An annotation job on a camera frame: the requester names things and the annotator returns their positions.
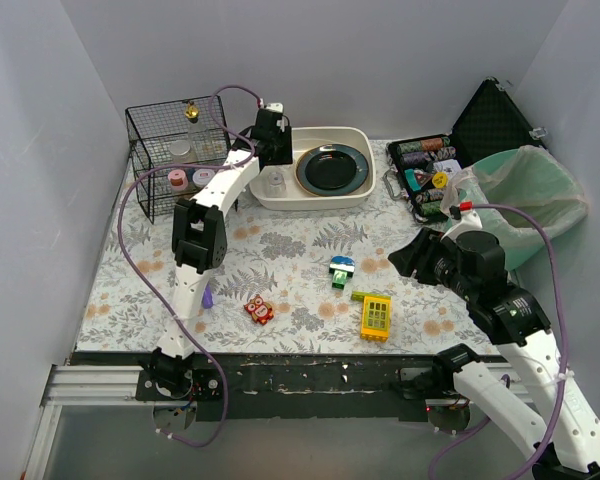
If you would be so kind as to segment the black small plate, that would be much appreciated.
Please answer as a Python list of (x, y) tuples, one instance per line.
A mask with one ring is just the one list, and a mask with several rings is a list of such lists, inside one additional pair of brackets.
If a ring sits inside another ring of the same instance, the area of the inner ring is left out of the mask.
[(349, 154), (327, 151), (311, 154), (302, 162), (299, 175), (309, 187), (332, 192), (347, 186), (356, 171), (356, 162)]

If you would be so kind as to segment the glass bottle gold stopper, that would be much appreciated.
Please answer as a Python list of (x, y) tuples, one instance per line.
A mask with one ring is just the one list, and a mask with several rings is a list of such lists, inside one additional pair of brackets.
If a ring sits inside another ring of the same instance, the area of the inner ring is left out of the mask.
[(185, 106), (184, 116), (187, 121), (188, 139), (197, 152), (203, 152), (206, 143), (206, 127), (200, 119), (200, 111), (194, 101), (189, 100)]

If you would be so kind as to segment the brown spice jar white lid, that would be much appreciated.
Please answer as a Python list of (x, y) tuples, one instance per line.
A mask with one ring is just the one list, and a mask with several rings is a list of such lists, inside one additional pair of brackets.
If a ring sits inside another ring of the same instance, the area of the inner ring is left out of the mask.
[(196, 189), (203, 189), (215, 176), (215, 171), (211, 169), (196, 169), (191, 176), (191, 182)]

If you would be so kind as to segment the blue ceramic plate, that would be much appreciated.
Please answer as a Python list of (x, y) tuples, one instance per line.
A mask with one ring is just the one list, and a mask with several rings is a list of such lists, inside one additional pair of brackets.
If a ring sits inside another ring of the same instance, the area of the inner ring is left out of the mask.
[[(299, 169), (304, 160), (307, 160), (311, 154), (327, 151), (339, 151), (342, 153), (349, 154), (355, 160), (357, 169), (354, 179), (347, 186), (332, 192), (315, 190), (312, 187), (309, 187), (299, 175)], [(335, 197), (353, 194), (364, 184), (369, 175), (369, 171), (370, 167), (366, 157), (357, 149), (343, 144), (326, 144), (313, 148), (300, 157), (300, 159), (296, 162), (295, 177), (300, 187), (309, 194), (321, 197)]]

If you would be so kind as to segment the silver lid spice jar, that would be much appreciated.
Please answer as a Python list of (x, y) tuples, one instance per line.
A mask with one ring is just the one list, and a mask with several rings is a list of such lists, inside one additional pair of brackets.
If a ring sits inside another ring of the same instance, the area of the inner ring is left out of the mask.
[(178, 139), (169, 144), (172, 164), (179, 168), (191, 168), (197, 161), (197, 152), (189, 140)]

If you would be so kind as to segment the pink lid spice jar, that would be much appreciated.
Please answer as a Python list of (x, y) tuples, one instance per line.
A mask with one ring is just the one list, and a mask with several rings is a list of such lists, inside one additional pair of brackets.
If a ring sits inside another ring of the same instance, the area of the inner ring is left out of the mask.
[(189, 187), (187, 173), (183, 169), (172, 169), (167, 178), (174, 192), (184, 192)]

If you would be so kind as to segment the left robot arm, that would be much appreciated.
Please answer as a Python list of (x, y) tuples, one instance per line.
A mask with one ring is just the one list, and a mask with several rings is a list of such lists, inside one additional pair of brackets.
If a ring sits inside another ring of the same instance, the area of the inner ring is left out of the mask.
[(183, 329), (202, 306), (211, 273), (226, 256), (226, 214), (264, 167), (291, 163), (291, 126), (283, 105), (267, 104), (258, 110), (248, 134), (235, 141), (222, 169), (207, 186), (176, 203), (172, 227), (176, 268), (171, 301), (175, 324), (167, 327), (151, 360), (143, 367), (161, 394), (182, 398), (191, 389), (192, 379), (184, 360), (194, 352), (194, 344)]

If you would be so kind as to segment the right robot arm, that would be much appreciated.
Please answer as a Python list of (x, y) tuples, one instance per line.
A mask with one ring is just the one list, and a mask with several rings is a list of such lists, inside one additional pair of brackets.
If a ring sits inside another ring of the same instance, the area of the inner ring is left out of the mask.
[(562, 368), (550, 322), (536, 299), (508, 278), (497, 238), (467, 231), (450, 239), (423, 228), (389, 262), (404, 277), (442, 285), (466, 303), (519, 377), (526, 404), (465, 344), (435, 357), (439, 385), (473, 401), (517, 446), (537, 479), (600, 479), (600, 420)]

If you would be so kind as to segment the yellow window toy block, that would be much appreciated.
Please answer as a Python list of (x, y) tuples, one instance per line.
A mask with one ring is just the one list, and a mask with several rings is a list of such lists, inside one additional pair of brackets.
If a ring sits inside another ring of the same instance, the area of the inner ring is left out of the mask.
[(353, 291), (351, 299), (363, 305), (360, 338), (385, 343), (391, 325), (391, 297), (376, 293)]

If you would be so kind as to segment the white rectangular basin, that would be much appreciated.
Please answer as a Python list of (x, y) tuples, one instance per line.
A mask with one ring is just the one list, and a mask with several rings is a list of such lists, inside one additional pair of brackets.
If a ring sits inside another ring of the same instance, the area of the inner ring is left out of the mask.
[[(343, 144), (360, 151), (367, 159), (370, 171), (364, 184), (353, 194), (346, 196), (321, 197), (309, 194), (298, 184), (295, 177), (296, 162), (307, 151), (326, 144)], [(250, 182), (251, 193), (266, 208), (271, 210), (325, 210), (354, 207), (366, 199), (376, 185), (375, 160), (369, 140), (359, 129), (341, 126), (301, 127), (292, 129), (291, 165), (268, 166)], [(265, 193), (265, 182), (272, 171), (281, 171), (286, 182), (284, 198), (269, 198)]]

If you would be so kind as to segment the green blue toy block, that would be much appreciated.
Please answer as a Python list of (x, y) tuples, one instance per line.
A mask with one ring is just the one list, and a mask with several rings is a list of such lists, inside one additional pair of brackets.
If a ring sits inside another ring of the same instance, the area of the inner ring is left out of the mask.
[(343, 290), (347, 281), (353, 277), (355, 261), (348, 256), (337, 255), (331, 258), (329, 273), (332, 275), (332, 287)]

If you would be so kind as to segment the black poker chip case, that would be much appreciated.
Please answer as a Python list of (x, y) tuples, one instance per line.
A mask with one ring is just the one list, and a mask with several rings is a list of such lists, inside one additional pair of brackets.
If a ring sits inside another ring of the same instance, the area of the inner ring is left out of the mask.
[(497, 79), (482, 81), (448, 133), (396, 140), (386, 145), (389, 169), (382, 181), (393, 200), (404, 200), (420, 224), (440, 222), (442, 188), (416, 177), (434, 171), (436, 162), (454, 160), (460, 167), (521, 146), (542, 147), (546, 131), (526, 120)]

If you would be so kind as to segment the red owl toy block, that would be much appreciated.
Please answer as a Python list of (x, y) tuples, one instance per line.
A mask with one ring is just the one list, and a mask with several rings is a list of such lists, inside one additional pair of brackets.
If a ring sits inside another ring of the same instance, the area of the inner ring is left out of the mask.
[(266, 325), (274, 318), (274, 310), (269, 302), (266, 302), (260, 295), (251, 298), (245, 305), (245, 311), (251, 319), (260, 325)]

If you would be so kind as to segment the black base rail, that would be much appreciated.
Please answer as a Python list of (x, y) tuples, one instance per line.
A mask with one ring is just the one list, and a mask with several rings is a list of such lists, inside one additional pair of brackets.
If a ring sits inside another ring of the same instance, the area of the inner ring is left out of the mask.
[(169, 360), (149, 353), (78, 352), (73, 366), (136, 367), (135, 397), (173, 400), (198, 421), (396, 418), (462, 430), (467, 400), (439, 381), (429, 355), (202, 354)]

